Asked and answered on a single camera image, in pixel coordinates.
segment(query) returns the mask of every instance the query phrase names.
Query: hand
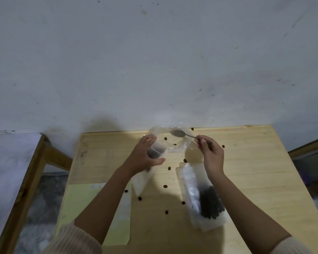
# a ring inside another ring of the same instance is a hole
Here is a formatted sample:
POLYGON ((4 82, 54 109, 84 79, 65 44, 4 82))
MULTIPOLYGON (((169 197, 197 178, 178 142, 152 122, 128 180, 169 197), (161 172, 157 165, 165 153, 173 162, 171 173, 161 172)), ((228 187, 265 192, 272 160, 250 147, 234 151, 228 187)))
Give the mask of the hand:
POLYGON ((224 149, 212 138, 198 135, 195 139, 198 148, 204 154, 204 167, 209 180, 212 182, 217 176, 224 175, 224 149))
POLYGON ((125 160, 123 167, 131 172, 131 176, 149 169, 150 167, 161 165, 166 160, 165 158, 153 159, 147 155, 147 149, 157 140, 152 134, 145 135, 134 147, 130 156, 125 160))

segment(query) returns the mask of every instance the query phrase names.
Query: wooden table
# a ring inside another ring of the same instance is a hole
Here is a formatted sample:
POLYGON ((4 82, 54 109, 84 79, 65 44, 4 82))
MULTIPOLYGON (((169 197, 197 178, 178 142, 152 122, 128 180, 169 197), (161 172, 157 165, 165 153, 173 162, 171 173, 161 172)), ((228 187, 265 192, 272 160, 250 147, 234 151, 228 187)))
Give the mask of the wooden table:
POLYGON ((43 134, 0 135, 0 253, 13 253, 45 165, 69 171, 72 158, 43 134))
MULTIPOLYGON (((145 133, 81 135, 67 184, 106 182, 145 133)), ((318 211, 271 126, 204 128, 194 133, 224 145, 225 174, 258 207, 318 253, 318 211)), ((187 206, 181 204, 175 168, 184 158, 202 161, 196 146, 165 157, 141 194, 142 201, 132 191, 128 245, 103 247, 103 253, 250 253, 233 222, 206 233, 192 228, 187 206)))

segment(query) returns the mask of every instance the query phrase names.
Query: white wall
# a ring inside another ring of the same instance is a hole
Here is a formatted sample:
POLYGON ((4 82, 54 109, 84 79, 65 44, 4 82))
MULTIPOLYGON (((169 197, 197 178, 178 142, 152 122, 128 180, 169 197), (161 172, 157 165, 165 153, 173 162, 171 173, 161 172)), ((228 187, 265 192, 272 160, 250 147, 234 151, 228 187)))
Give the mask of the white wall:
POLYGON ((318 0, 0 0, 0 133, 167 121, 318 138, 318 0))

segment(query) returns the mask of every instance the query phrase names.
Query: knit sleeve cuff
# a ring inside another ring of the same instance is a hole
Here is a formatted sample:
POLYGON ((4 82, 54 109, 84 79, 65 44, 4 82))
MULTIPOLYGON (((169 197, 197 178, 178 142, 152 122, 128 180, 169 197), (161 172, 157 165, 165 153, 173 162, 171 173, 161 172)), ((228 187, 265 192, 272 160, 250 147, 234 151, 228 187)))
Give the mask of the knit sleeve cuff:
POLYGON ((282 240, 271 254, 312 254, 312 252, 299 240, 291 236, 282 240))
POLYGON ((100 243, 73 223, 64 225, 42 252, 48 253, 88 253, 101 254, 100 243))

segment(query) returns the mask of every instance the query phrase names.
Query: paper sheet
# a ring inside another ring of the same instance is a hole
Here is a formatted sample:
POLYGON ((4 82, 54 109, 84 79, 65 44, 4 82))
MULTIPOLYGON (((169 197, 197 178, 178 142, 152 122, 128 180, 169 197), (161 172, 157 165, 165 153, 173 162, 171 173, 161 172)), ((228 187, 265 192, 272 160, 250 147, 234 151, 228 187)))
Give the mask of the paper sheet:
MULTIPOLYGON (((63 208, 59 214, 58 233, 61 226, 72 222, 84 208, 93 200, 106 183, 86 183, 68 185, 63 208)), ((131 193, 132 184, 126 186, 127 193, 123 193, 110 229, 103 243, 104 246, 126 245, 129 241, 131 226, 131 193)))

